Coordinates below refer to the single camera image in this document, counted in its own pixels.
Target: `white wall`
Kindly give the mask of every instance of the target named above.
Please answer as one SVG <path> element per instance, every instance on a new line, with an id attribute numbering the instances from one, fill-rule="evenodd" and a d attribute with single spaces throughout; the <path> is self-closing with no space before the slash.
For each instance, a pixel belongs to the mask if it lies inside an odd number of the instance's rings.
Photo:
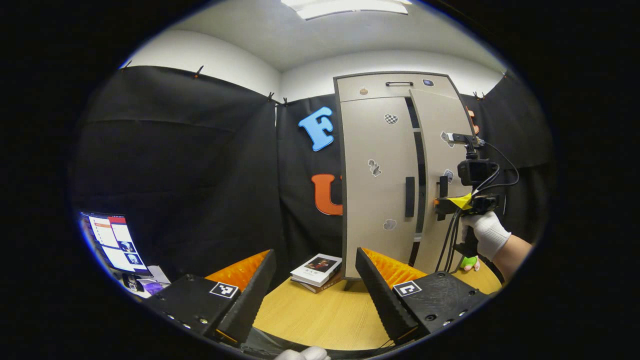
<path id="1" fill-rule="evenodd" d="M 374 71 L 448 74 L 458 91 L 487 94 L 502 74 L 454 56 L 422 51 L 367 51 L 302 65 L 281 74 L 260 58 L 218 38 L 194 31 L 165 31 L 138 49 L 122 66 L 152 65 L 196 72 L 288 101 L 333 94 L 333 77 Z"/>
<path id="2" fill-rule="evenodd" d="M 461 58 L 423 51 L 367 51 L 323 59 L 282 74 L 281 97 L 288 101 L 334 94 L 333 77 L 374 71 L 421 71 L 448 74 L 461 94 L 487 94 L 502 73 Z"/>
<path id="3" fill-rule="evenodd" d="M 165 31 L 138 49 L 122 66 L 172 67 L 229 81 L 255 92 L 280 97 L 280 72 L 228 42 L 194 31 Z"/>

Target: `screen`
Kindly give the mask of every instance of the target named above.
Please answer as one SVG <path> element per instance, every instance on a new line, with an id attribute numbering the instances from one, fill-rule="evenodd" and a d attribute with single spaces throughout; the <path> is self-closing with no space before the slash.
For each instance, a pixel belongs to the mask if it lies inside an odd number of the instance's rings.
<path id="1" fill-rule="evenodd" d="M 81 211 L 80 226 L 105 266 L 128 274 L 151 276 L 131 239 L 124 215 Z"/>

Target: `gloved hand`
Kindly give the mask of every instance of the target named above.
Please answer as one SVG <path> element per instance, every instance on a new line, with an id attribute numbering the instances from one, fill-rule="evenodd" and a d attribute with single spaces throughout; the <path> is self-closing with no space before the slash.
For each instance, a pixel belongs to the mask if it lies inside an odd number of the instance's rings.
<path id="1" fill-rule="evenodd" d="M 466 237 L 467 226 L 474 229 L 474 234 L 478 239 L 478 254 L 493 261 L 493 257 L 504 246 L 511 236 L 500 224 L 498 216 L 493 211 L 487 211 L 484 215 L 467 215 L 460 218 L 464 226 L 462 238 Z"/>
<path id="2" fill-rule="evenodd" d="M 331 360 L 326 350 L 321 347 L 308 347 L 301 352 L 284 350 L 274 360 Z"/>

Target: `cabinet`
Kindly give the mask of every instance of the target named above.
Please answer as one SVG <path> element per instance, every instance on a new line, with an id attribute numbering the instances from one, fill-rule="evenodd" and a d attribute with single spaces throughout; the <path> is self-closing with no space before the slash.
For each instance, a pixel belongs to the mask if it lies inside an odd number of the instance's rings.
<path id="1" fill-rule="evenodd" d="M 405 263 L 413 257 L 415 268 L 430 274 L 452 216 L 436 221 L 439 177 L 447 169 L 454 174 L 450 196 L 471 191 L 456 174 L 464 146 L 451 147 L 440 136 L 473 133 L 457 90 L 446 75 L 420 72 L 339 76 L 334 85 L 342 127 L 344 277 L 360 278 L 358 247 Z M 454 264 L 460 260 L 456 253 Z"/>

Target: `ceiling light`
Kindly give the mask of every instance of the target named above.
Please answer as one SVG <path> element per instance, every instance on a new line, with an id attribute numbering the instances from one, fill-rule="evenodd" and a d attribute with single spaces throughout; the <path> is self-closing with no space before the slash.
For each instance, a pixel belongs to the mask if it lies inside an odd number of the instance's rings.
<path id="1" fill-rule="evenodd" d="M 406 8 L 400 3 L 408 1 L 395 0 L 282 0 L 305 20 L 324 15 L 355 11 L 392 12 L 407 15 Z"/>

